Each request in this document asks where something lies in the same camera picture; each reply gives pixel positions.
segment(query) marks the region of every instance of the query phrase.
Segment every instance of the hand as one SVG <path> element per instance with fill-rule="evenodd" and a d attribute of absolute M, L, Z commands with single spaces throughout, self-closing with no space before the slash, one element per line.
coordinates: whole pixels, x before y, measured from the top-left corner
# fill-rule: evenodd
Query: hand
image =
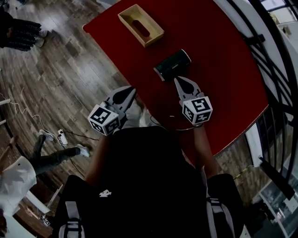
<path fill-rule="evenodd" d="M 13 34 L 13 28 L 11 27 L 8 29 L 8 33 L 6 34 L 7 38 L 10 38 L 12 34 Z"/>
<path fill-rule="evenodd" d="M 19 137 L 18 136 L 14 136 L 10 139 L 10 144 L 12 146 L 15 146 L 18 143 Z"/>

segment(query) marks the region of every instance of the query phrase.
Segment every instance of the white cable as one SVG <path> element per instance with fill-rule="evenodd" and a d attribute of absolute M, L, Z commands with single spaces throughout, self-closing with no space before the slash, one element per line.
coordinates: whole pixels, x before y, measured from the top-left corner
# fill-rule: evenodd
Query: white cable
<path fill-rule="evenodd" d="M 24 90 L 24 87 L 22 88 L 22 91 L 20 92 L 20 96 L 22 95 L 23 90 Z"/>
<path fill-rule="evenodd" d="M 32 118 L 34 118 L 34 117 L 39 117 L 39 120 L 40 120 L 40 122 L 41 122 L 41 125 L 42 125 L 42 128 L 44 129 L 44 131 L 47 132 L 47 133 L 49 133 L 49 134 L 51 134 L 51 135 L 53 135 L 53 136 L 57 139 L 57 141 L 60 143 L 60 141 L 58 140 L 58 137 L 57 137 L 55 134 L 53 134 L 53 133 L 51 133 L 51 132 L 49 132 L 48 130 L 45 129 L 45 127 L 44 127 L 44 125 L 43 125 L 43 123 L 42 123 L 42 121 L 41 121 L 41 117 L 40 117 L 40 115 L 36 114 L 36 115 L 32 116 L 32 114 L 30 113 L 30 111 L 28 110 L 28 108 L 25 108 L 25 109 L 23 110 L 23 112 L 22 112 L 22 110 L 20 109 L 20 105 L 19 105 L 18 103 L 13 103 L 13 102 L 9 102 L 9 103 L 12 104 L 12 105 L 14 106 L 15 114 L 18 114 L 17 106 L 16 106 L 16 105 L 18 105 L 18 106 L 19 106 L 19 111 L 20 111 L 21 115 L 23 115 L 24 112 L 27 110 L 27 112 L 29 113 L 29 115 L 30 115 Z"/>

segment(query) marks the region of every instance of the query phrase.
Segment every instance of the sneaker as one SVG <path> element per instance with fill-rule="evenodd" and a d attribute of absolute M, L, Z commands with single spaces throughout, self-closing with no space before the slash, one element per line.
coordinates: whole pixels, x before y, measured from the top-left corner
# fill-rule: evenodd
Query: sneaker
<path fill-rule="evenodd" d="M 46 141 L 53 141 L 54 140 L 54 136 L 50 133 L 47 133 L 45 130 L 39 130 L 38 135 L 44 135 L 46 136 Z"/>
<path fill-rule="evenodd" d="M 36 41 L 35 45 L 37 47 L 42 47 L 44 43 L 45 43 L 45 39 L 41 38 Z"/>
<path fill-rule="evenodd" d="M 45 38 L 48 34 L 48 31 L 40 31 L 39 36 Z"/>
<path fill-rule="evenodd" d="M 81 151 L 80 155 L 83 155 L 85 157 L 90 157 L 90 152 L 87 147 L 82 146 L 81 144 L 77 144 L 76 147 L 78 147 Z"/>

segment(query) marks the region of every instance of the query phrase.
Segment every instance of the cable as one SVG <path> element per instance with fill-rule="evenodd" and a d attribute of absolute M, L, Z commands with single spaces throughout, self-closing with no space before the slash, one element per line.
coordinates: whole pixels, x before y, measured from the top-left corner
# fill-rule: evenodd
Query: cable
<path fill-rule="evenodd" d="M 152 120 L 152 117 L 153 117 L 153 116 L 150 117 L 151 122 L 153 122 L 153 123 L 154 123 L 155 125 L 157 125 L 157 126 L 161 126 L 161 127 L 163 127 L 161 124 L 158 124 L 158 123 L 154 122 L 154 121 Z M 188 130 L 191 130 L 191 129 L 194 129 L 194 128 L 197 128 L 197 127 L 202 127 L 202 125 L 203 125 L 203 123 L 201 123 L 201 124 L 198 125 L 198 126 L 193 126 L 193 127 L 186 128 L 186 129 L 175 129 L 175 130 L 176 130 L 176 131 L 179 131 L 179 132 L 184 132 L 184 131 L 188 131 Z"/>
<path fill-rule="evenodd" d="M 254 167 L 254 166 L 253 166 L 253 165 L 249 165 L 248 167 L 246 167 L 245 169 L 243 169 L 243 170 L 241 171 L 241 173 L 239 173 L 239 174 L 234 178 L 234 180 L 237 179 L 242 173 L 244 173 L 245 171 L 247 171 L 249 167 Z"/>
<path fill-rule="evenodd" d="M 75 164 L 73 163 L 72 159 L 70 159 L 70 162 L 73 164 L 73 166 L 77 169 L 77 171 L 84 177 L 84 175 L 81 173 L 81 171 L 77 168 L 77 166 L 75 166 Z"/>
<path fill-rule="evenodd" d="M 41 120 L 40 115 L 36 114 L 36 115 L 32 116 L 32 114 L 30 113 L 30 111 L 28 110 L 28 108 L 25 108 L 25 109 L 23 110 L 23 112 L 22 112 L 22 110 L 20 109 L 20 105 L 19 105 L 18 103 L 13 103 L 13 102 L 9 102 L 9 103 L 12 104 L 12 105 L 14 106 L 15 114 L 18 114 L 17 106 L 19 106 L 19 111 L 20 111 L 21 115 L 23 115 L 23 114 L 25 113 L 25 111 L 27 110 L 27 112 L 29 113 L 29 115 L 30 115 L 31 118 L 39 117 L 39 120 L 40 120 L 40 122 L 41 122 L 42 128 L 45 130 L 45 132 L 50 133 L 51 135 L 53 135 L 53 136 L 57 139 L 57 141 L 59 141 L 58 138 L 57 138 L 57 136 L 56 136 L 55 134 L 53 134 L 53 133 L 51 133 L 51 132 L 49 132 L 48 130 L 45 129 L 45 127 L 44 127 L 44 125 L 43 125 L 43 123 L 42 123 L 42 120 Z"/>
<path fill-rule="evenodd" d="M 99 140 L 99 139 L 94 139 L 94 138 L 87 137 L 87 136 L 83 136 L 83 135 L 78 135 L 78 134 L 75 134 L 75 133 L 73 133 L 73 132 L 65 132 L 65 131 L 63 131 L 63 132 L 64 132 L 64 133 L 73 134 L 73 135 L 75 135 L 75 136 L 80 136 L 80 137 L 84 137 L 84 138 L 92 139 L 92 140 Z"/>

